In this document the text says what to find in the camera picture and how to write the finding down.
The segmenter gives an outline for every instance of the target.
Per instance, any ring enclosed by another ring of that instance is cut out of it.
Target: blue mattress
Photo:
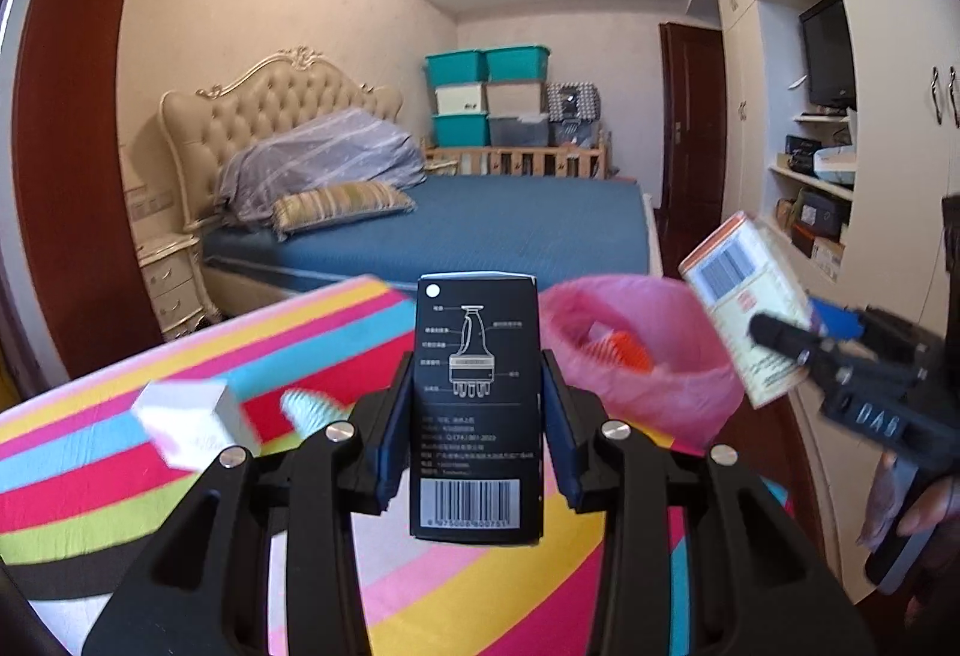
[[[647,225],[630,183],[556,177],[430,176],[416,212],[291,236],[221,228],[205,263],[258,282],[312,290],[361,274],[416,290],[431,272],[536,275],[539,288],[588,274],[646,274]]]

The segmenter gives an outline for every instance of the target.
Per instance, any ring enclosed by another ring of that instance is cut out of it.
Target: barcode
[[[698,277],[710,303],[717,303],[744,284],[755,271],[757,268],[746,251],[736,239],[732,239],[704,262]]]
[[[421,526],[520,528],[520,481],[421,479]]]

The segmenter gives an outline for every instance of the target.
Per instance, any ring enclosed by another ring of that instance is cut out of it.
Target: gray blanket
[[[363,180],[409,188],[424,180],[424,155],[394,123],[345,109],[237,153],[220,173],[216,205],[232,222],[263,225],[282,196]]]

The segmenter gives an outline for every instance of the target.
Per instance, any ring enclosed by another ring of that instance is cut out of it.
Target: teal striped object
[[[280,411],[293,424],[301,439],[316,434],[324,426],[346,421],[349,407],[342,407],[325,393],[291,388],[280,397]]]

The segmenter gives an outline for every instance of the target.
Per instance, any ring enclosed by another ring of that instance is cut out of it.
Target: silver screw
[[[603,436],[616,442],[621,442],[630,436],[630,426],[623,421],[607,421],[600,426]]]
[[[346,442],[356,434],[356,429],[350,421],[337,421],[327,426],[325,433],[330,442]]]
[[[247,460],[247,449],[241,448],[239,445],[234,445],[232,448],[227,448],[227,450],[222,450],[220,453],[220,465],[227,467],[227,469],[233,469],[233,467],[239,467],[244,461]]]
[[[729,445],[714,445],[710,448],[710,458],[721,467],[731,467],[739,455]]]

